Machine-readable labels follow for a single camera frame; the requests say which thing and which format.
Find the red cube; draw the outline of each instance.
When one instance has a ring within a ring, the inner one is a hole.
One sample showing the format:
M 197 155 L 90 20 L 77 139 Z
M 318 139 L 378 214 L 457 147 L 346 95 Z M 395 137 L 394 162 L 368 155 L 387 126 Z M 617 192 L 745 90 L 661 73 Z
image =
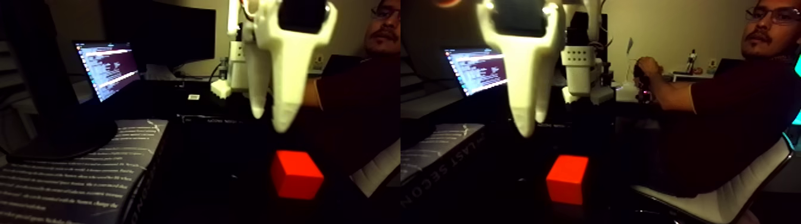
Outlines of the red cube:
M 323 184 L 323 173 L 306 152 L 276 151 L 270 171 L 281 198 L 310 200 Z
M 582 180 L 589 159 L 582 156 L 560 155 L 553 163 L 545 182 L 552 202 L 581 205 Z

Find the mustache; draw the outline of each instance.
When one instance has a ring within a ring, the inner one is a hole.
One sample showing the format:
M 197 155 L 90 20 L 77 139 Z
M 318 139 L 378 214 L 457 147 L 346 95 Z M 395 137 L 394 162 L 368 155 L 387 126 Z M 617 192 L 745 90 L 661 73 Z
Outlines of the mustache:
M 378 31 L 370 34 L 370 37 L 371 38 L 389 38 L 389 39 L 392 39 L 393 41 L 397 41 L 398 40 L 397 35 L 395 35 L 395 33 L 392 32 L 392 30 L 386 30 L 386 29 L 378 30 Z
M 746 36 L 746 39 L 748 39 L 748 40 L 757 39 L 757 40 L 762 40 L 762 41 L 765 41 L 765 42 L 768 42 L 768 43 L 773 42 L 773 38 L 771 38 L 771 36 L 768 36 L 766 32 L 759 31 L 759 30 L 755 30 L 754 32 L 751 32 L 750 34 L 748 34 L 748 36 Z

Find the book cover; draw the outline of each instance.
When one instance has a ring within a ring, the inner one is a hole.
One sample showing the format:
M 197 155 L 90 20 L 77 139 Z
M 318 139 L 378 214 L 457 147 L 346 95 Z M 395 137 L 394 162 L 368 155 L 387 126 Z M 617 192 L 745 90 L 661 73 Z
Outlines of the book cover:
M 399 172 L 389 186 L 400 187 L 400 206 L 410 207 L 457 171 L 485 140 L 482 124 L 441 124 L 430 137 L 400 152 Z
M 120 120 L 95 152 L 0 168 L 0 222 L 121 223 L 157 155 L 167 121 Z

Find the laptop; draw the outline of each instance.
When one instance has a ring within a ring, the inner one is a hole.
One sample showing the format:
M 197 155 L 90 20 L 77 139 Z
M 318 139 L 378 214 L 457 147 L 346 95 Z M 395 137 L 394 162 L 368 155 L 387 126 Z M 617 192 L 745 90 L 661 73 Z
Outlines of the laptop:
M 74 45 L 100 102 L 140 79 L 129 42 L 75 42 Z
M 471 96 L 507 82 L 504 55 L 491 48 L 447 48 L 443 57 L 459 82 L 463 96 Z

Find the man's hand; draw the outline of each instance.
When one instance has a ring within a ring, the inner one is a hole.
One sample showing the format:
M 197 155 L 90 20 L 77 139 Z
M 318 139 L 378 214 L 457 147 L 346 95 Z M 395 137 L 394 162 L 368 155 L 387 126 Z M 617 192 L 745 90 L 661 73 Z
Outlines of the man's hand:
M 634 78 L 634 86 L 637 88 L 642 88 L 642 82 L 640 82 L 640 78 Z
M 652 57 L 642 57 L 637 60 L 637 66 L 640 66 L 642 72 L 646 74 L 649 78 L 662 78 L 662 72 L 664 69 L 656 63 L 656 60 Z

